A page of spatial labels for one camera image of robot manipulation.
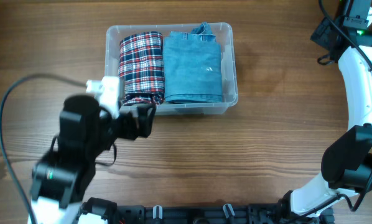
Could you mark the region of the red plaid cloth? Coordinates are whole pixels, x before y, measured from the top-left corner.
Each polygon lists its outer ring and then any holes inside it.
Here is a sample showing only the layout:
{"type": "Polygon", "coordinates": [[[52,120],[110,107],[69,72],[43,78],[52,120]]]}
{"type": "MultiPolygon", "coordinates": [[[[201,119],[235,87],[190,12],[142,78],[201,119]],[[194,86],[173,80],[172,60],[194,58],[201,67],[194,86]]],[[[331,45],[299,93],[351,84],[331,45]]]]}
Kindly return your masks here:
{"type": "Polygon", "coordinates": [[[157,31],[130,35],[119,43],[118,77],[124,83],[122,105],[164,102],[163,35],[157,31]]]}

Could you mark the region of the blue denim cloth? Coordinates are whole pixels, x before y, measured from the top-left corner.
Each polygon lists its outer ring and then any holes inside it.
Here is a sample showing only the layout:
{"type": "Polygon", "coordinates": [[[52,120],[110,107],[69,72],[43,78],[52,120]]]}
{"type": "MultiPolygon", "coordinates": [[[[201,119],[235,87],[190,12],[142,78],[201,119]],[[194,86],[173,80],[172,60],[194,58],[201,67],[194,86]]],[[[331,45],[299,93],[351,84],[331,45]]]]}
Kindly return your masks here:
{"type": "Polygon", "coordinates": [[[191,32],[171,32],[163,46],[166,103],[223,100],[221,46],[206,22],[191,32]]]}

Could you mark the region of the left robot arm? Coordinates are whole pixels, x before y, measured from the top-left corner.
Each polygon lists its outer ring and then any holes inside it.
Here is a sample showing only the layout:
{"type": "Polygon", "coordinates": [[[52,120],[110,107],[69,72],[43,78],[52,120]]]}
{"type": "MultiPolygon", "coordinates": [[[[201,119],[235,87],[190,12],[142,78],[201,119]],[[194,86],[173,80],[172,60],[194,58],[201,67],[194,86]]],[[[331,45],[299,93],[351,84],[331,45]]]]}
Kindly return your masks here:
{"type": "Polygon", "coordinates": [[[117,204],[91,198],[85,191],[96,174],[97,157],[117,150],[118,138],[135,140],[151,134],[154,104],[139,105],[137,115],[113,118],[92,96],[67,98],[60,113],[60,132],[32,170],[29,223],[114,223],[117,204]]]}

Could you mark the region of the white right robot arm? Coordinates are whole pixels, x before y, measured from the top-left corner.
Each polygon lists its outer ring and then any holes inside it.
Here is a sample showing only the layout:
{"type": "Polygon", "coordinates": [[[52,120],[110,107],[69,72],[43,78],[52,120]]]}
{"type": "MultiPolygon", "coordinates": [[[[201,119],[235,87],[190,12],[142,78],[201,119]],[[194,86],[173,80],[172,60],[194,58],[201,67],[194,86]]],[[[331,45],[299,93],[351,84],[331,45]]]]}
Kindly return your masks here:
{"type": "Polygon", "coordinates": [[[317,61],[337,64],[348,104],[347,132],[326,149],[320,172],[291,190],[276,207],[281,223],[320,222],[332,205],[359,209],[372,191],[372,5],[341,0],[334,17],[326,14],[311,40],[327,50],[317,61]]]}

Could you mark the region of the clear plastic storage container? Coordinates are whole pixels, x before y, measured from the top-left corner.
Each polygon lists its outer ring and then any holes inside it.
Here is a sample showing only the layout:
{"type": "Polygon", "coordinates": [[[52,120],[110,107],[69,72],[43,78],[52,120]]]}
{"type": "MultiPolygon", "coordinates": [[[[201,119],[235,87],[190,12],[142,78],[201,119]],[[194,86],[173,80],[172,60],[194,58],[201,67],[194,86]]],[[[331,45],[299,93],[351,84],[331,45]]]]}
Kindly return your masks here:
{"type": "MultiPolygon", "coordinates": [[[[166,24],[166,25],[117,25],[111,26],[106,33],[105,76],[118,75],[119,43],[125,37],[147,31],[158,31],[164,37],[170,32],[190,32],[199,24],[166,24]]],[[[221,103],[187,103],[162,104],[157,106],[156,115],[182,114],[223,114],[229,107],[238,102],[233,28],[225,22],[211,23],[216,41],[221,45],[221,75],[223,101],[221,103]]]]}

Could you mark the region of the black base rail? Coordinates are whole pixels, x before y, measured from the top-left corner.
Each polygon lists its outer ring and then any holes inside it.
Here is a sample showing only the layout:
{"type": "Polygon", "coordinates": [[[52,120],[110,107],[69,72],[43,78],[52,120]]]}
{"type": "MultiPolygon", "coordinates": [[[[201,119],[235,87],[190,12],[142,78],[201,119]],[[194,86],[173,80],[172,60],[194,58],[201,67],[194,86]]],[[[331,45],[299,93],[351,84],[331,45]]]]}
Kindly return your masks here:
{"type": "Polygon", "coordinates": [[[222,207],[164,207],[162,219],[153,219],[153,208],[143,206],[118,206],[108,218],[98,218],[108,223],[276,223],[275,204],[250,204],[233,207],[233,220],[225,216],[222,207]]]}

